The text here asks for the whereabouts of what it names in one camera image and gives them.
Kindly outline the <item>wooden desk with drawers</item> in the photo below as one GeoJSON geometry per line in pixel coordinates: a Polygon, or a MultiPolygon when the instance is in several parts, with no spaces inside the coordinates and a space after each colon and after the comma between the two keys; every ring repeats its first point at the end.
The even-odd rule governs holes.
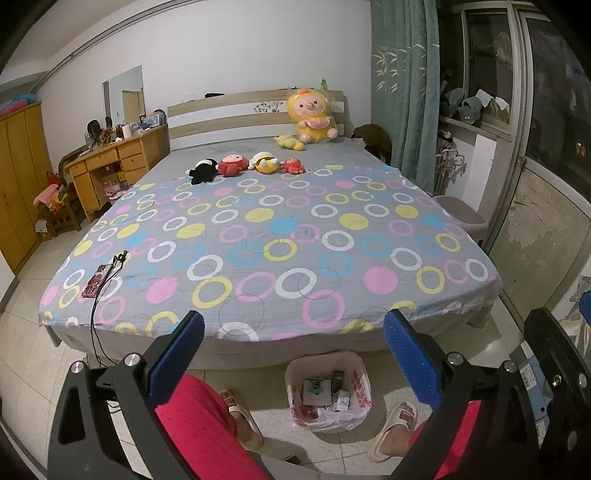
{"type": "Polygon", "coordinates": [[[151,128],[80,156],[64,167],[88,220],[108,202],[108,183],[118,179],[132,186],[170,153],[168,126],[151,128]]]}

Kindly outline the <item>wooden bed headboard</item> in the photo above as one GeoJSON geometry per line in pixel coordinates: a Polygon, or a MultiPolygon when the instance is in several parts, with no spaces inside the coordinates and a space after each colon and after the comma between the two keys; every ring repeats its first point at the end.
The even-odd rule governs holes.
{"type": "MultiPolygon", "coordinates": [[[[349,131],[346,97],[322,91],[332,106],[339,134],[349,131]]],[[[170,148],[187,149],[225,141],[296,135],[287,99],[300,89],[263,90],[190,100],[167,109],[170,148]]]]}

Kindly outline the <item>yellow bee plush toy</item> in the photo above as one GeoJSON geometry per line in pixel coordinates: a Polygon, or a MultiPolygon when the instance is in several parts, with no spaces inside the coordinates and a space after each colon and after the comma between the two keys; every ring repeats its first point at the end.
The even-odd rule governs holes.
{"type": "Polygon", "coordinates": [[[253,155],[249,160],[249,170],[256,170],[261,174],[273,174],[280,168],[280,160],[270,152],[262,151],[253,155]]]}

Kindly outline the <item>red white long box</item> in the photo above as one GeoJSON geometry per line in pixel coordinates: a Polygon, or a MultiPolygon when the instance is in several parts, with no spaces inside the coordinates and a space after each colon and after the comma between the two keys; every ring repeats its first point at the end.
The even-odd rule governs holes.
{"type": "Polygon", "coordinates": [[[346,390],[338,390],[332,394],[331,410],[334,412],[345,412],[349,410],[349,392],[346,390]]]}

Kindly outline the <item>dark green long box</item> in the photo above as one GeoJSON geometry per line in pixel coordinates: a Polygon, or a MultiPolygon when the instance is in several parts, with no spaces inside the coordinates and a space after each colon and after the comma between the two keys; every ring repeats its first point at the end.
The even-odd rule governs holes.
{"type": "Polygon", "coordinates": [[[342,389],[342,383],[344,382],[345,372],[342,370],[335,370],[332,372],[331,388],[332,393],[339,392],[342,389]]]}

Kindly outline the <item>white red plastic trash bag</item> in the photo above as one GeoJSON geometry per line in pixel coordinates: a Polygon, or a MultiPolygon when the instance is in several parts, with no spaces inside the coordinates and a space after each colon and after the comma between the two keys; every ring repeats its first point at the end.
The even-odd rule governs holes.
{"type": "Polygon", "coordinates": [[[373,406],[370,379],[362,358],[335,351],[294,359],[284,373],[287,402],[294,425],[314,433],[352,431],[366,420],[373,406]],[[349,392],[349,410],[331,410],[332,372],[345,372],[342,390],[349,392]]]}

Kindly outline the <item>teal green curtain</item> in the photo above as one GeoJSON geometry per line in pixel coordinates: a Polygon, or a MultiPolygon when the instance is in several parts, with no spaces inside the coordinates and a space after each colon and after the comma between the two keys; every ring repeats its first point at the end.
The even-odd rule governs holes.
{"type": "Polygon", "coordinates": [[[437,3],[370,3],[372,122],[392,141],[391,164],[432,193],[440,109],[437,3]]]}

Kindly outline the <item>beige slipper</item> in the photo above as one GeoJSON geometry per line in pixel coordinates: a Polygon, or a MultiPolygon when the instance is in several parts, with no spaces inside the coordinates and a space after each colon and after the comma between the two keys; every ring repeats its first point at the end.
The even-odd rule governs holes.
{"type": "Polygon", "coordinates": [[[383,463],[392,457],[404,457],[410,450],[418,422],[418,411],[411,402],[400,402],[389,414],[385,425],[373,439],[368,457],[374,463],[383,463]]]}
{"type": "Polygon", "coordinates": [[[236,438],[245,450],[257,451],[263,446],[263,435],[242,396],[229,388],[218,392],[235,419],[236,438]]]}

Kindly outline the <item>wooden chair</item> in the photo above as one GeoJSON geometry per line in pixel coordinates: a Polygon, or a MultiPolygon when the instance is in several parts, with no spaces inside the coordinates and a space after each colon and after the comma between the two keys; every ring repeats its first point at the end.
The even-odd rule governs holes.
{"type": "Polygon", "coordinates": [[[81,230],[85,214],[72,183],[49,185],[35,197],[33,206],[38,213],[35,230],[43,240],[67,231],[81,230]]]}

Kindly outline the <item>black plush toy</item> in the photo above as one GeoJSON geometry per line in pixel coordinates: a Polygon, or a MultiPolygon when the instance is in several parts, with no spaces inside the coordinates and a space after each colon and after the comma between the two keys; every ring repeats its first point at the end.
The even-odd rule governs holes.
{"type": "Polygon", "coordinates": [[[218,163],[212,158],[205,158],[197,162],[192,169],[186,171],[192,185],[211,183],[218,175],[218,163]]]}

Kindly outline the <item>right beige slipper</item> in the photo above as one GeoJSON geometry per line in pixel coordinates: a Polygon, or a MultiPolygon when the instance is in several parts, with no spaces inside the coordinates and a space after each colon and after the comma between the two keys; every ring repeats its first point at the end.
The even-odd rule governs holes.
{"type": "Polygon", "coordinates": [[[389,414],[385,425],[373,439],[368,457],[374,463],[383,463],[392,457],[404,457],[410,450],[418,422],[418,411],[411,402],[400,402],[389,414]]]}

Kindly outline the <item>yellow green plush toy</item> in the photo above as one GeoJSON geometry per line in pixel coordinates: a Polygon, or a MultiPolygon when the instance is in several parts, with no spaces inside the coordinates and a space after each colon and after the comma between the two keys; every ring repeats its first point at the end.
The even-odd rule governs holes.
{"type": "Polygon", "coordinates": [[[273,140],[280,148],[294,151],[304,151],[304,143],[302,143],[293,135],[280,135],[274,137],[273,140]]]}

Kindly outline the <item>small red plush toy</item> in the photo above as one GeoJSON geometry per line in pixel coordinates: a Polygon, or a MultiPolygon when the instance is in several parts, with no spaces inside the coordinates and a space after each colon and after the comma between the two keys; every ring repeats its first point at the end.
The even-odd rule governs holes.
{"type": "Polygon", "coordinates": [[[301,164],[301,160],[294,157],[284,160],[281,166],[283,167],[283,172],[285,174],[300,175],[307,172],[307,169],[301,164]]]}

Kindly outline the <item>grey circle pattern bed sheet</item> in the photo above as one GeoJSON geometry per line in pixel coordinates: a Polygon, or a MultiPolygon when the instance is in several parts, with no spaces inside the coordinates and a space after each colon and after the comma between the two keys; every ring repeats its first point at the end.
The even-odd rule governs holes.
{"type": "Polygon", "coordinates": [[[50,280],[40,323],[157,337],[194,310],[208,336],[269,342],[372,332],[391,309],[442,329],[500,293],[493,262],[453,217],[362,148],[311,148],[300,175],[190,183],[190,167],[225,151],[172,153],[127,190],[50,280]],[[97,297],[83,298],[106,263],[97,297]]]}

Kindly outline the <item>yellow wooden wardrobe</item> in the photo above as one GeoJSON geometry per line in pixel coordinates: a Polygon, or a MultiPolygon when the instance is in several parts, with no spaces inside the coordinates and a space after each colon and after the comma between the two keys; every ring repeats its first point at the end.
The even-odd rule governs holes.
{"type": "Polygon", "coordinates": [[[29,104],[0,120],[1,253],[18,274],[41,243],[33,200],[47,187],[53,170],[41,104],[29,104]]]}

